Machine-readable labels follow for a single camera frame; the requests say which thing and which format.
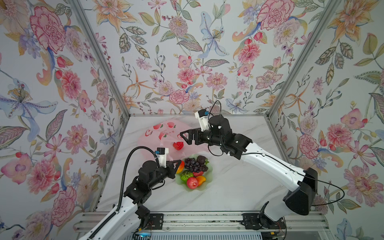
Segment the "small red apple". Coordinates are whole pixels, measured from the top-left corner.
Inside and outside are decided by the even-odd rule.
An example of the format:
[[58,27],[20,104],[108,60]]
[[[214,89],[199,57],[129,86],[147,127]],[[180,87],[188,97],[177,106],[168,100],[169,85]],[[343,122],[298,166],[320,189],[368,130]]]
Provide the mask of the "small red apple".
[[199,181],[197,178],[191,177],[187,180],[187,187],[191,190],[196,189],[199,186]]

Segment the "pink plastic bag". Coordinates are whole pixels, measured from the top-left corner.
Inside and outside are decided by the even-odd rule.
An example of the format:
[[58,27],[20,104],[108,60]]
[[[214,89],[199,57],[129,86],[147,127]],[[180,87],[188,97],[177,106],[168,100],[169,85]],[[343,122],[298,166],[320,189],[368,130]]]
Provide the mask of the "pink plastic bag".
[[[203,152],[207,153],[208,147],[205,145],[189,146],[180,136],[180,132],[191,128],[186,123],[175,119],[162,121],[158,124],[150,124],[139,137],[137,145],[148,147],[153,151],[156,151],[157,148],[168,148],[168,161],[184,159]],[[175,150],[173,147],[174,142],[183,142],[184,148],[180,151]]]

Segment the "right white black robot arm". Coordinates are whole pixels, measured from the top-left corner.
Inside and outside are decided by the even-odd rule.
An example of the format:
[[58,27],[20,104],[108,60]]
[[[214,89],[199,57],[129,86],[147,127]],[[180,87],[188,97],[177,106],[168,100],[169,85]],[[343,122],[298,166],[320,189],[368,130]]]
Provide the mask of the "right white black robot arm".
[[249,163],[286,188],[282,197],[267,201],[256,216],[260,228],[277,222],[290,214],[307,216],[318,189],[318,173],[312,168],[304,170],[270,154],[252,139],[232,131],[228,119],[222,115],[209,117],[207,112],[197,114],[200,126],[180,132],[188,145],[217,146],[231,157]]

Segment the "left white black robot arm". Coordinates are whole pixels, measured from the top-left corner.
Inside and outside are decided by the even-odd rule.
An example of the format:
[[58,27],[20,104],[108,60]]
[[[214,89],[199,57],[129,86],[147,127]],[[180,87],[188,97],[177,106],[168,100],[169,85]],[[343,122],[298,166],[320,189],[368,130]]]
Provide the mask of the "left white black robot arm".
[[168,161],[165,167],[154,161],[146,161],[139,169],[139,175],[123,188],[118,204],[82,240],[123,240],[131,232],[144,228],[149,223],[150,210],[144,203],[153,188],[166,178],[174,179],[181,160]]

